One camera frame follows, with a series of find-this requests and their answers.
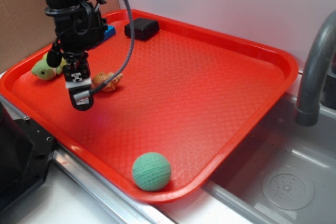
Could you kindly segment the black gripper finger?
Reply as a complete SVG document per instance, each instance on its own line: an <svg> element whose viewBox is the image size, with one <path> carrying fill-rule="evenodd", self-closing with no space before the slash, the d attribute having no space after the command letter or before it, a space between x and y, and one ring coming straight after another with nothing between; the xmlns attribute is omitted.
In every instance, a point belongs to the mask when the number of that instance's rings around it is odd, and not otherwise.
<svg viewBox="0 0 336 224"><path fill-rule="evenodd" d="M66 64L62 68L62 72L71 104L78 111L87 111L93 106L93 97L86 95L85 97L75 98L75 95L83 92L88 93L91 89L92 80L88 64L88 53L65 54L65 56Z"/></svg>
<svg viewBox="0 0 336 224"><path fill-rule="evenodd" d="M52 68L57 68L60 66L62 61L62 53L60 43L55 42L52 44L51 49L47 53L47 65Z"/></svg>

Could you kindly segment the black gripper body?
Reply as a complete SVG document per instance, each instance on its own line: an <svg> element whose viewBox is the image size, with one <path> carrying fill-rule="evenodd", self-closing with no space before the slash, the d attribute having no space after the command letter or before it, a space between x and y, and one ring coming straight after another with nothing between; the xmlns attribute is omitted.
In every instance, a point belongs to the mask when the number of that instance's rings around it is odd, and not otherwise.
<svg viewBox="0 0 336 224"><path fill-rule="evenodd" d="M76 55L90 50L104 40L108 29L99 7L91 2L80 1L64 9L47 7L45 13L55 22L56 39L52 51L56 54Z"/></svg>

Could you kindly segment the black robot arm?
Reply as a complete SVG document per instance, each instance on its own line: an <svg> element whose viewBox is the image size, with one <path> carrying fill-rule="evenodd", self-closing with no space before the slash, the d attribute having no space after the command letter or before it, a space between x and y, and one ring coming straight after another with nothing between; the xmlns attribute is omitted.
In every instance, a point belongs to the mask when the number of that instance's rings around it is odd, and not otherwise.
<svg viewBox="0 0 336 224"><path fill-rule="evenodd" d="M47 54L47 64L57 67L65 60L64 75L72 106L86 111L93 106L88 50L99 45L108 29L99 8L89 0L46 0L45 13L54 19L56 39Z"/></svg>

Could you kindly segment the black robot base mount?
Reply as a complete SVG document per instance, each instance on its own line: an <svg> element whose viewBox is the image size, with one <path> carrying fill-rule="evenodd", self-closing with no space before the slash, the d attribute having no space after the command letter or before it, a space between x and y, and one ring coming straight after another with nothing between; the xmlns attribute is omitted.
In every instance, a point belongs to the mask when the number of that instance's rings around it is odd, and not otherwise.
<svg viewBox="0 0 336 224"><path fill-rule="evenodd" d="M13 119L1 104L1 213L46 181L57 141L33 119Z"/></svg>

